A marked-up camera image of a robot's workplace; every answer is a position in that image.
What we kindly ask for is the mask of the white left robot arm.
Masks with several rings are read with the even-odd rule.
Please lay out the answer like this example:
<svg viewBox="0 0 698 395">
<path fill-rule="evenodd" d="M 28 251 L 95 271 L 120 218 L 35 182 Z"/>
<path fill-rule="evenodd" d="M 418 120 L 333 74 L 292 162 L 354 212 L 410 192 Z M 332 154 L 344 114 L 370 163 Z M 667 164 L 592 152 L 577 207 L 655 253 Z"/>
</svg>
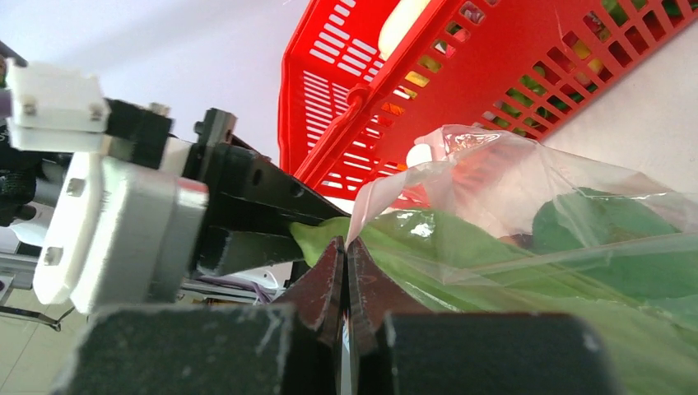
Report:
<svg viewBox="0 0 698 395">
<path fill-rule="evenodd" d="M 105 135 L 115 138 L 116 158 L 149 169 L 164 166 L 172 119 L 120 100 L 108 104 L 109 117 L 97 110 L 96 120 L 108 121 Z M 299 242 L 292 241 L 291 224 L 315 226 L 348 216 L 234 136 L 234 123 L 233 114 L 209 109 L 194 126 L 197 141 L 184 148 L 184 169 L 174 172 L 206 184 L 208 206 L 201 225 L 170 226 L 193 231 L 174 242 L 175 247 L 193 242 L 193 250 L 181 269 L 165 269 L 166 274 L 221 276 L 283 262 L 310 264 L 311 258 L 301 257 Z M 10 137 L 1 141 L 2 227 L 24 219 L 29 202 L 39 202 L 38 180 L 51 180 L 44 165 L 63 171 L 72 161 L 72 154 L 59 154 L 57 148 L 21 151 L 9 142 Z"/>
</svg>

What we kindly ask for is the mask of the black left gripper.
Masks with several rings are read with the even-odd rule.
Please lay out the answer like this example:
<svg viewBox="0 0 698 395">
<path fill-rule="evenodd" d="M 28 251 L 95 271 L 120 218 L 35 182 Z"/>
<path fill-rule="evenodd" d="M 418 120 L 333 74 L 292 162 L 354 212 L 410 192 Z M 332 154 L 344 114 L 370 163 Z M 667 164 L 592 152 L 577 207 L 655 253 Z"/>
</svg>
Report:
<svg viewBox="0 0 698 395">
<path fill-rule="evenodd" d="M 317 225 L 348 214 L 254 150 L 233 130 L 237 118 L 210 108 L 194 125 L 198 138 L 184 175 L 208 188 L 208 204 L 188 264 L 223 276 L 302 261 L 288 221 Z"/>
</svg>

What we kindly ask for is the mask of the green romaine leaf bunch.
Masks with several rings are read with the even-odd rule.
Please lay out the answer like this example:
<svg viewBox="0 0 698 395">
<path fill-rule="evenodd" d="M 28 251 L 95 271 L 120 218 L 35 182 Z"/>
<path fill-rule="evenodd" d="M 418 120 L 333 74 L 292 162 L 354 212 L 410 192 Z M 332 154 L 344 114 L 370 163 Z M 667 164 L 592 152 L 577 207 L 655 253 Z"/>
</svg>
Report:
<svg viewBox="0 0 698 395">
<path fill-rule="evenodd" d="M 291 232 L 315 264 L 328 239 L 348 239 L 350 221 L 294 224 Z M 434 209 L 384 214 L 357 238 L 380 269 L 430 309 L 573 314 L 598 331 L 628 393 L 697 391 L 697 318 L 641 304 L 584 273 L 581 263 L 594 252 L 537 255 Z"/>
</svg>

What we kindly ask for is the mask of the clear pink-dotted zip bag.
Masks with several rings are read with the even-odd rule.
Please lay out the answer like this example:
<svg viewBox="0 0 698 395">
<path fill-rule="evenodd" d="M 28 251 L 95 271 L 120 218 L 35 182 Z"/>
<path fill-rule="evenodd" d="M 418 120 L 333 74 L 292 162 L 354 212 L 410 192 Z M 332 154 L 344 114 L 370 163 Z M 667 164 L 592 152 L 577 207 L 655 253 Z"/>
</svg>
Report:
<svg viewBox="0 0 698 395">
<path fill-rule="evenodd" d="M 541 205 L 579 188 L 636 198 L 680 232 L 560 253 L 594 252 L 581 269 L 641 304 L 697 318 L 697 199 L 646 174 L 559 151 L 511 132 L 444 125 L 418 137 L 403 172 L 357 194 L 348 239 L 400 196 L 531 250 Z"/>
</svg>

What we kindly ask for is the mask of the pale green napa cabbage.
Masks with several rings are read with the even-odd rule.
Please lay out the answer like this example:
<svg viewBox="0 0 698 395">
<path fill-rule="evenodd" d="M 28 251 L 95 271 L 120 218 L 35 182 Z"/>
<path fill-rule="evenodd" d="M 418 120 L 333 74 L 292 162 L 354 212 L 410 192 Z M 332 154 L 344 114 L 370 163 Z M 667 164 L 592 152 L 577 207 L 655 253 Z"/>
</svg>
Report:
<svg viewBox="0 0 698 395">
<path fill-rule="evenodd" d="M 386 61 L 412 28 L 430 0 L 400 0 L 383 24 L 378 38 L 379 57 Z"/>
</svg>

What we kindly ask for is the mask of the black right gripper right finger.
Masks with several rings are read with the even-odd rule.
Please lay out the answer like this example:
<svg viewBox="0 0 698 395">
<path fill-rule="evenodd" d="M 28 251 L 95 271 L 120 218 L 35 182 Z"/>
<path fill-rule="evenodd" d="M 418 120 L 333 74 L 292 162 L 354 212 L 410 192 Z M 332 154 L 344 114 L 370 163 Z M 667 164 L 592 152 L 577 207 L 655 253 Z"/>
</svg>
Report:
<svg viewBox="0 0 698 395">
<path fill-rule="evenodd" d="M 360 238 L 347 247 L 347 280 L 351 339 L 360 355 L 379 348 L 377 333 L 387 313 L 430 311 L 378 267 Z"/>
</svg>

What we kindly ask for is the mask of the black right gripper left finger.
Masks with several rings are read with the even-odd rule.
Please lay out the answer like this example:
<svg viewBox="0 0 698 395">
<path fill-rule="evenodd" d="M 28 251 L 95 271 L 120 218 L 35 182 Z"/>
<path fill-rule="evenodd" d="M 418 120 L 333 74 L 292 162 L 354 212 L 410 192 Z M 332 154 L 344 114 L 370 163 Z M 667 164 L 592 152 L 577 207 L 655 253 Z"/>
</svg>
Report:
<svg viewBox="0 0 698 395">
<path fill-rule="evenodd" d="M 345 263 L 344 239 L 335 236 L 316 264 L 273 301 L 292 316 L 289 323 L 282 325 L 283 331 L 290 333 L 280 342 L 283 348 L 292 348 L 298 334 L 311 336 L 327 346 L 343 345 Z"/>
</svg>

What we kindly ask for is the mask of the red plastic basket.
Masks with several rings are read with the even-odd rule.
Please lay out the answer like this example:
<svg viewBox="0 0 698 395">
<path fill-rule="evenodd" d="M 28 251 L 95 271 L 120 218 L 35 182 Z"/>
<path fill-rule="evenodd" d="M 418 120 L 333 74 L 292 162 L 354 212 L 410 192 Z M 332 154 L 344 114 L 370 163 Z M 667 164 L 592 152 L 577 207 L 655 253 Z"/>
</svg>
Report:
<svg viewBox="0 0 698 395">
<path fill-rule="evenodd" d="M 694 1 L 431 1 L 382 59 L 396 6 L 312 1 L 283 55 L 280 166 L 325 196 L 445 124 L 543 139 L 697 20 Z"/>
</svg>

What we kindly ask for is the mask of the green white bok choy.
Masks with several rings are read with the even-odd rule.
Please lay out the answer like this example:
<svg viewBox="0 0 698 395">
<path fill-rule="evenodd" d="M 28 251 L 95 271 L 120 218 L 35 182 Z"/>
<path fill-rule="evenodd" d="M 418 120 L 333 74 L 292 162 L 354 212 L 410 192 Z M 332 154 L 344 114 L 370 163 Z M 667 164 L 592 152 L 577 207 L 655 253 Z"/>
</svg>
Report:
<svg viewBox="0 0 698 395">
<path fill-rule="evenodd" d="M 541 205 L 533 218 L 531 250 L 558 253 L 679 232 L 636 198 L 582 187 Z"/>
</svg>

